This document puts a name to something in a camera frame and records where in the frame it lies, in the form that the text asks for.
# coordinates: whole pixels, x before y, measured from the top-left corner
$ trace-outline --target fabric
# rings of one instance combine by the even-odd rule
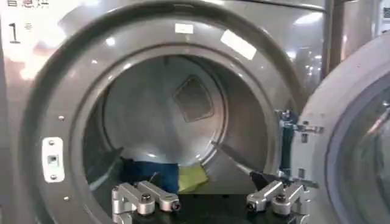
[[[179,169],[179,192],[192,192],[207,182],[208,178],[203,167],[198,163],[192,166],[180,166]]]
[[[145,161],[134,161],[121,158],[123,163],[119,175],[121,182],[135,184],[148,180],[166,192],[177,194],[179,191],[178,164],[162,164]]]

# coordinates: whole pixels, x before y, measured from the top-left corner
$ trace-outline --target silver panel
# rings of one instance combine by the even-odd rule
[[[291,59],[307,94],[315,90],[326,75],[323,71],[326,69],[323,58],[327,58],[324,13],[253,2],[227,1],[223,6],[234,9],[268,33]]]
[[[302,8],[315,9],[315,10],[327,10],[327,6],[329,4],[329,1],[327,0],[254,0],[254,1],[265,2],[270,4],[282,4],[287,6],[302,7]]]
[[[387,0],[338,1],[333,9],[330,68],[381,35],[381,3]]]

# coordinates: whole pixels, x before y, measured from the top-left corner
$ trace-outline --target washing machine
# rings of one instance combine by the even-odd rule
[[[110,223],[119,157],[199,163],[194,194],[249,194],[215,143],[289,169],[275,111],[300,114],[328,69],[327,1],[2,4],[5,223]]]

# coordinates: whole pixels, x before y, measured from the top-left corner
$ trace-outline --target screw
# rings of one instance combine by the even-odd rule
[[[152,198],[152,196],[151,196],[150,194],[143,194],[143,195],[141,196],[141,201],[142,201],[142,202],[148,202],[148,201],[151,200],[151,198]]]
[[[255,212],[256,211],[256,204],[252,201],[248,202],[246,205],[246,209],[250,212]]]
[[[180,202],[178,202],[178,201],[172,202],[172,204],[171,204],[171,209],[172,209],[172,211],[177,212],[177,211],[179,211],[181,208],[182,208],[182,205],[180,204]]]
[[[276,199],[277,202],[285,202],[286,201],[286,196],[284,194],[278,194],[275,197],[275,199]]]

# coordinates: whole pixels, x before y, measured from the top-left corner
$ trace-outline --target washer door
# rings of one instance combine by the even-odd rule
[[[299,112],[305,97],[266,32],[209,2],[94,2],[61,20],[65,42],[36,46],[34,57],[50,59],[33,82],[10,78],[10,92],[18,91],[9,104],[20,151],[15,163],[24,172],[20,197],[31,201],[18,209],[30,206],[38,220],[57,223],[109,223],[118,154],[184,165],[200,160],[209,179],[200,192],[255,189],[214,141],[257,169],[277,171],[274,110]],[[48,137],[63,146],[60,163],[41,157]],[[47,175],[42,163],[60,164],[64,174]]]
[[[292,174],[317,181],[310,223],[379,224],[390,220],[390,35],[341,63],[310,97],[300,122],[324,127],[302,142]]]

